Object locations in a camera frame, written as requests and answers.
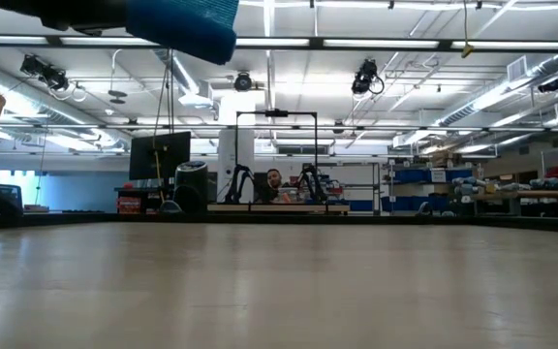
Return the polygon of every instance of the ceiling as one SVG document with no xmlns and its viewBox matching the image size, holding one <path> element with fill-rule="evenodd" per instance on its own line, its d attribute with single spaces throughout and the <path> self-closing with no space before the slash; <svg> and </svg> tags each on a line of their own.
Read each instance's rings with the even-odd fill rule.
<svg viewBox="0 0 558 349">
<path fill-rule="evenodd" d="M 451 38 L 464 37 L 465 17 L 462 10 L 428 11 L 396 8 L 359 8 L 362 2 L 341 2 L 342 7 L 319 6 L 316 10 L 296 6 L 301 2 L 276 1 L 275 36 L 342 36 L 342 37 L 386 37 L 386 38 Z M 388 4 L 388 2 L 368 2 L 369 4 Z M 456 1 L 413 1 L 412 4 L 443 5 L 461 4 Z M 495 2 L 483 2 L 496 5 Z M 239 36 L 264 36 L 263 2 L 243 1 L 239 6 L 234 30 Z M 479 33 L 479 39 L 491 40 L 558 40 L 558 10 L 520 11 L 538 6 L 558 6 L 552 1 L 517 1 L 510 11 L 494 11 L 483 8 L 475 10 L 476 2 L 468 2 L 467 29 L 470 38 Z M 44 28 L 33 17 L 21 16 L 0 10 L 0 34 L 61 35 Z M 68 35 L 78 35 L 69 31 Z M 105 35 L 124 36 L 123 30 L 109 30 Z M 115 58 L 114 79 L 111 81 L 111 59 L 114 50 L 71 49 L 71 48 L 0 48 L 0 71 L 20 80 L 27 78 L 20 70 L 25 54 L 35 54 L 45 62 L 65 69 L 67 77 L 82 85 L 88 92 L 87 98 L 76 102 L 72 98 L 64 101 L 106 123 L 125 123 L 136 119 L 139 123 L 153 124 L 156 121 L 158 101 L 162 87 L 165 66 L 150 50 L 124 49 Z M 459 53 L 419 53 L 400 52 L 394 56 L 389 51 L 275 51 L 274 53 L 274 93 L 275 107 L 288 111 L 316 111 L 321 124 L 332 124 L 334 120 L 346 120 L 358 125 L 373 123 L 385 125 L 418 125 L 420 111 L 442 111 L 469 94 L 494 82 L 507 74 L 507 65 L 519 58 L 517 53 L 473 53 L 461 58 Z M 267 57 L 263 50 L 238 50 L 231 62 L 216 66 L 178 53 L 180 62 L 189 74 L 197 80 L 207 80 L 215 87 L 216 95 L 225 90 L 233 76 L 239 71 L 250 72 L 255 81 L 263 86 L 267 83 Z M 544 55 L 528 54 L 529 59 L 542 58 Z M 356 112 L 351 113 L 357 102 L 353 99 L 351 84 L 355 71 L 363 59 L 373 58 L 379 70 L 386 63 L 386 89 L 373 100 L 358 104 Z M 27 83 L 47 91 L 36 79 Z M 114 105 L 107 94 L 111 89 L 128 93 L 125 105 Z M 58 93 L 65 98 L 72 90 Z M 266 106 L 263 91 L 253 93 L 257 107 Z M 553 95 L 537 95 L 537 102 L 553 98 Z M 490 106 L 486 111 L 499 112 L 503 116 L 530 107 L 531 96 L 524 91 L 511 98 Z M 197 123 L 201 117 L 206 123 L 213 123 L 211 111 L 187 109 L 175 102 L 177 123 Z M 164 100 L 162 115 L 167 115 Z M 260 117 L 259 123 L 268 121 Z M 294 117 L 278 122 L 310 123 L 305 117 Z M 484 120 L 482 125 L 491 122 Z M 134 136 L 144 135 L 139 131 Z M 364 139 L 390 140 L 395 132 L 368 132 Z M 198 131 L 197 136 L 216 138 L 216 131 Z M 308 135 L 282 132 L 279 138 L 303 138 Z M 260 137 L 270 137 L 261 133 Z M 333 137 L 323 133 L 322 137 Z"/>
</svg>

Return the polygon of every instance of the white ceiling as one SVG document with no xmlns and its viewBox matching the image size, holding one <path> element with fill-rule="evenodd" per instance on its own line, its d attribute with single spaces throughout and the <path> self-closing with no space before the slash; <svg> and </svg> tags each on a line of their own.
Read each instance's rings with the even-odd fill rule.
<svg viewBox="0 0 558 349">
<path fill-rule="evenodd" d="M 454 1 L 429 1 L 423 4 L 447 4 Z M 495 15 L 491 9 L 474 10 L 475 2 L 469 1 L 469 36 L 480 30 Z M 462 38 L 464 17 L 462 11 L 418 11 L 406 9 L 356 9 L 319 8 L 318 34 L 320 36 L 392 37 L 405 38 L 422 18 L 414 33 L 416 38 Z M 241 5 L 234 30 L 240 36 L 263 36 L 264 17 L 261 7 Z M 314 10 L 308 7 L 279 8 L 275 10 L 276 36 L 313 36 Z M 36 18 L 21 16 L 0 10 L 0 34 L 56 34 L 44 28 Z M 74 31 L 67 34 L 77 35 Z M 109 30 L 106 35 L 126 35 L 121 30 Z M 494 21 L 480 35 L 480 39 L 558 40 L 558 11 L 519 12 L 509 11 Z M 138 118 L 140 122 L 152 123 L 158 108 L 160 78 L 164 65 L 149 50 L 123 50 L 117 55 L 116 80 L 113 88 L 129 94 L 126 105 L 115 106 L 109 102 L 110 64 L 112 50 L 104 49 L 55 49 L 55 48 L 0 48 L 0 70 L 24 79 L 19 71 L 24 54 L 36 54 L 46 62 L 67 71 L 71 80 L 78 81 L 91 95 L 78 103 L 69 99 L 66 103 L 102 118 L 105 122 L 126 122 Z M 186 54 L 179 54 L 186 70 L 195 79 L 206 79 L 219 85 L 228 81 L 238 71 L 250 71 L 260 82 L 266 81 L 266 55 L 261 50 L 239 50 L 230 63 L 216 66 Z M 276 107 L 290 111 L 317 111 L 322 123 L 346 118 L 355 102 L 350 86 L 354 73 L 365 58 L 374 58 L 382 68 L 393 52 L 358 51 L 277 51 L 275 52 Z M 440 71 L 427 79 L 417 93 L 411 94 L 394 111 L 389 109 L 413 85 L 419 83 L 429 69 L 421 63 L 431 53 L 400 53 L 387 68 L 387 89 L 376 102 L 362 103 L 364 110 L 355 115 L 361 124 L 376 120 L 413 124 L 419 123 L 419 110 L 443 110 L 472 91 L 493 82 L 506 73 L 506 66 L 519 54 L 473 53 L 462 59 L 459 53 L 437 53 L 428 64 L 439 62 Z M 36 80 L 28 83 L 46 91 Z M 491 108 L 502 113 L 515 112 L 530 103 L 529 96 L 518 96 L 517 103 L 510 100 Z M 258 104 L 264 107 L 264 94 L 259 93 Z M 107 116 L 105 109 L 115 114 Z M 167 113 L 164 103 L 163 114 Z M 212 122 L 208 111 L 187 110 L 177 106 L 177 114 L 199 115 Z M 296 120 L 308 122 L 305 118 Z M 199 132 L 214 137 L 216 132 Z M 391 133 L 369 133 L 368 138 L 389 138 Z"/>
</svg>

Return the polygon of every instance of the speaker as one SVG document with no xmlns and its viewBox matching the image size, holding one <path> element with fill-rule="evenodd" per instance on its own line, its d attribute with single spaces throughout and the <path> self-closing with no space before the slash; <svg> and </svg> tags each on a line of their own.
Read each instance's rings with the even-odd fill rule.
<svg viewBox="0 0 558 349">
<path fill-rule="evenodd" d="M 185 213 L 207 211 L 208 166 L 206 163 L 190 161 L 177 167 L 173 200 Z"/>
</svg>

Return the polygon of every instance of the black monitor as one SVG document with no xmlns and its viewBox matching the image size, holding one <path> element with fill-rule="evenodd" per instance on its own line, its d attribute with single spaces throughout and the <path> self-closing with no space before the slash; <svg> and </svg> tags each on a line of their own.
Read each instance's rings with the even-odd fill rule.
<svg viewBox="0 0 558 349">
<path fill-rule="evenodd" d="M 143 137 L 133 139 L 131 145 L 131 167 L 129 178 L 155 179 L 156 156 L 161 167 L 161 178 L 175 176 L 178 165 L 190 161 L 191 133 L 180 132 L 164 136 Z"/>
</svg>

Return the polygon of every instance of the computer monitor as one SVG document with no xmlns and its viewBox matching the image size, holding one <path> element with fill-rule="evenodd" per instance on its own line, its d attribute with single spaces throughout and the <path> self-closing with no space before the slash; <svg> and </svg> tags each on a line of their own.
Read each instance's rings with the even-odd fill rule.
<svg viewBox="0 0 558 349">
<path fill-rule="evenodd" d="M 155 150 L 158 153 L 158 163 L 161 167 L 161 178 L 173 177 L 178 165 L 190 161 L 191 133 L 180 132 L 156 136 L 156 138 L 133 139 L 129 170 L 131 180 L 157 178 Z"/>
</svg>

